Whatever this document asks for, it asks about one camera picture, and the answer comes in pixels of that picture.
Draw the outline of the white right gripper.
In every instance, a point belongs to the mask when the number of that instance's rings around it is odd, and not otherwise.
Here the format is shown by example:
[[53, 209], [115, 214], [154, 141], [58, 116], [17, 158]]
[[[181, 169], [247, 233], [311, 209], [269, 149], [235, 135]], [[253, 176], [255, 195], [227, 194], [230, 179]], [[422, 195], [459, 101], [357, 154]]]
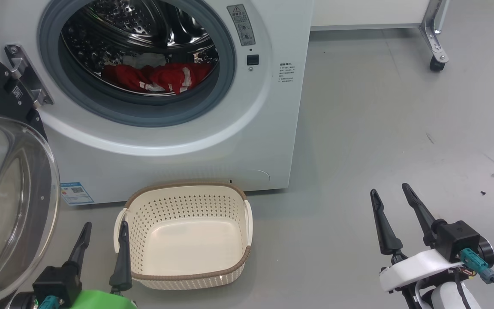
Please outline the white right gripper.
[[[414, 210], [423, 231], [424, 245], [435, 248], [437, 237], [431, 228], [435, 221], [434, 216], [429, 212], [409, 184], [403, 183], [402, 190], [406, 196], [408, 205]], [[370, 191], [370, 197], [380, 253], [383, 255], [399, 254], [403, 248], [403, 244], [392, 230], [384, 213], [384, 204], [376, 189], [373, 188]], [[381, 288], [389, 292], [390, 290], [416, 283], [462, 264], [463, 262], [461, 261], [449, 262], [435, 249], [427, 250], [385, 268], [379, 273], [379, 282]]]

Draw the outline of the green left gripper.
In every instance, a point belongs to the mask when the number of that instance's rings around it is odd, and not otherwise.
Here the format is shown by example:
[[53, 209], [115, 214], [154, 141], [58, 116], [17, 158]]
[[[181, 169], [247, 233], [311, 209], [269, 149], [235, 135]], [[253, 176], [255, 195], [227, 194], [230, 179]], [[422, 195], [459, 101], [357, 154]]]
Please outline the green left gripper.
[[[84, 253], [90, 244], [92, 223], [86, 222], [80, 232], [68, 262], [77, 269], [82, 268]], [[118, 231], [118, 253], [113, 274], [109, 284], [111, 293], [102, 290], [82, 290], [71, 306], [65, 309], [137, 309], [137, 305], [122, 295], [123, 291], [132, 288], [131, 253], [129, 241], [129, 225], [122, 221]]]

